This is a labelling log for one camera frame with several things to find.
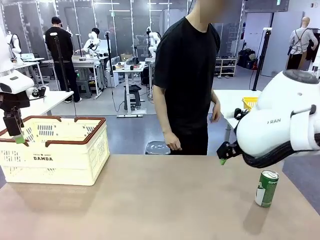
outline soda can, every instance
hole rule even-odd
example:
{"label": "soda can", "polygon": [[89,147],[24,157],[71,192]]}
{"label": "soda can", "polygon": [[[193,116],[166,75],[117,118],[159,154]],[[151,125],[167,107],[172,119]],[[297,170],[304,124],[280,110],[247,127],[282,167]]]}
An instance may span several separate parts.
{"label": "soda can", "polygon": [[276,191],[279,173],[272,170],[263,170],[260,175],[258,188],[255,193],[255,202],[263,208],[269,208]]}

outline man in black t-shirt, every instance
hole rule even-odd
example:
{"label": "man in black t-shirt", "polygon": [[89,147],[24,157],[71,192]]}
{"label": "man in black t-shirt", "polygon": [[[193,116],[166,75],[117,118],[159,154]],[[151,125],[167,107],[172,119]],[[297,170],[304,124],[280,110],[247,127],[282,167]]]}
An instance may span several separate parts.
{"label": "man in black t-shirt", "polygon": [[207,117],[221,116],[212,89],[220,37],[210,24],[224,0],[197,0],[192,12],[172,25],[157,48],[153,97],[165,143],[173,155],[207,155]]}
{"label": "man in black t-shirt", "polygon": [[[59,80],[60,88],[62,91],[66,90],[66,84],[62,73],[62,68],[59,64],[59,55],[58,49],[56,47],[56,42],[54,36],[51,36],[51,33],[57,33],[59,44],[61,48],[61,54],[63,58],[63,65],[65,69],[65,75],[67,78],[67,82],[70,84],[71,90],[73,93],[73,99],[76,103],[80,102],[82,98],[79,95],[79,89],[77,86],[77,74],[75,72],[74,64],[72,63],[72,56],[74,54],[74,47],[71,41],[71,34],[62,29],[62,22],[57,17],[54,16],[51,19],[52,27],[50,27],[45,32],[45,43],[48,50],[51,52],[51,56],[54,61],[54,70],[56,73],[56,77]],[[64,100],[65,103],[71,103],[72,98],[68,97]]]}

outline black t-shirt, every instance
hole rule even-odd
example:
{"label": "black t-shirt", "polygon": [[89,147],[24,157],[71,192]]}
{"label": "black t-shirt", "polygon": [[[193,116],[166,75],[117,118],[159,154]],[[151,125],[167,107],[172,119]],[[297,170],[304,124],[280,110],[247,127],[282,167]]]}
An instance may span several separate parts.
{"label": "black t-shirt", "polygon": [[45,43],[54,61],[59,60],[58,50],[54,36],[51,33],[57,33],[63,60],[71,61],[74,54],[74,47],[71,41],[71,34],[60,27],[53,26],[45,32]]}
{"label": "black t-shirt", "polygon": [[209,24],[196,30],[184,17],[172,25],[158,45],[154,85],[165,89],[171,129],[193,134],[207,127],[220,37]]}

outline plastic basket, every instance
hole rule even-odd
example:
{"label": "plastic basket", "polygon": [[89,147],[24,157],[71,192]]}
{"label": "plastic basket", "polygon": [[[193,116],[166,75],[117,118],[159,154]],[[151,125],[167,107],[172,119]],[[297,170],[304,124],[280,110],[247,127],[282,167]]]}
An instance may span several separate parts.
{"label": "plastic basket", "polygon": [[0,165],[9,183],[92,186],[110,152],[106,119],[29,116],[24,144],[0,132]]}
{"label": "plastic basket", "polygon": [[258,98],[257,97],[244,97],[242,99],[243,107],[251,111],[251,109],[257,105]]}

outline man's hand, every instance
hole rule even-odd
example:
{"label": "man's hand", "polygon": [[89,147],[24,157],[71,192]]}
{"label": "man's hand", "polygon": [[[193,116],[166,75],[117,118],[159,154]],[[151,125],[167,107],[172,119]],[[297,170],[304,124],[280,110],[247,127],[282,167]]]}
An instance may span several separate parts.
{"label": "man's hand", "polygon": [[220,106],[220,102],[217,102],[212,110],[212,117],[210,118],[211,123],[216,123],[219,121],[220,117],[221,117],[221,106]]}
{"label": "man's hand", "polygon": [[172,132],[164,133],[164,139],[165,139],[165,144],[171,149],[171,150],[179,150],[181,151],[181,143],[177,136]]}

